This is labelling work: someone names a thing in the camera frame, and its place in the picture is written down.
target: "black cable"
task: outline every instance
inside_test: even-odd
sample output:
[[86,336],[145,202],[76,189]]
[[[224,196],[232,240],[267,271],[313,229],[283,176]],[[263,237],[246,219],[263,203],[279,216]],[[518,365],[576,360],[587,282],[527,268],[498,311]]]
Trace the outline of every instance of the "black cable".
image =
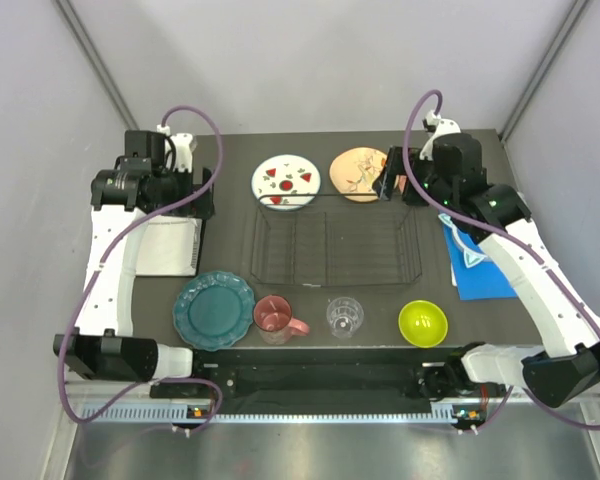
[[171,154],[171,168],[170,168],[170,170],[173,172],[176,169],[176,161],[177,161],[176,145],[173,143],[173,140],[171,139],[170,135],[165,135],[165,137],[167,138],[167,143],[169,143],[169,146],[171,147],[171,150],[169,150],[167,152],[167,155],[166,155],[166,158],[165,158],[165,163],[169,161],[169,154]]

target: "green bowl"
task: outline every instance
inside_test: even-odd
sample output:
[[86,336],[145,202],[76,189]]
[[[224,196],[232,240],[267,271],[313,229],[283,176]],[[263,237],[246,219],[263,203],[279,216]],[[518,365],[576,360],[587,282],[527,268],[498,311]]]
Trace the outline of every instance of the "green bowl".
[[400,310],[398,328],[407,342],[416,347],[431,348],[445,339],[449,324],[446,315],[436,304],[415,300]]

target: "red mug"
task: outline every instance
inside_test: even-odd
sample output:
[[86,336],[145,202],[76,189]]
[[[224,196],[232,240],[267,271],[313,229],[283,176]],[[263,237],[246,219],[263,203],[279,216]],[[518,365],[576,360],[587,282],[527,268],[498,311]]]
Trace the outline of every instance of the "red mug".
[[253,320],[265,342],[282,345],[294,335],[308,335],[309,325],[291,314],[291,305],[284,298],[269,295],[256,303]]

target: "dish rack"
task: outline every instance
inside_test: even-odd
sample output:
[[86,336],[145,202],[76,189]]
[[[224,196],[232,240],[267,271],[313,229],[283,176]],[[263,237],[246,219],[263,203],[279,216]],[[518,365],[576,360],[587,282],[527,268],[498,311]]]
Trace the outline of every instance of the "dish rack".
[[373,194],[276,195],[258,199],[251,276],[266,285],[408,285],[422,275],[417,220],[402,202],[352,201]]

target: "metallic floor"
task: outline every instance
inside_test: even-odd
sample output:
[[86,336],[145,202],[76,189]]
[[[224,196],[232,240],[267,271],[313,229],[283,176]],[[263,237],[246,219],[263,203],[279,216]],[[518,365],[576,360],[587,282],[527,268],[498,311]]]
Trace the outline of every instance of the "metallic floor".
[[[580,418],[579,407],[565,413]],[[146,425],[88,426],[65,480],[542,479],[599,480],[589,436],[530,405],[509,405],[479,436],[405,425],[213,425],[187,440],[169,431],[135,439],[102,466],[89,462]]]

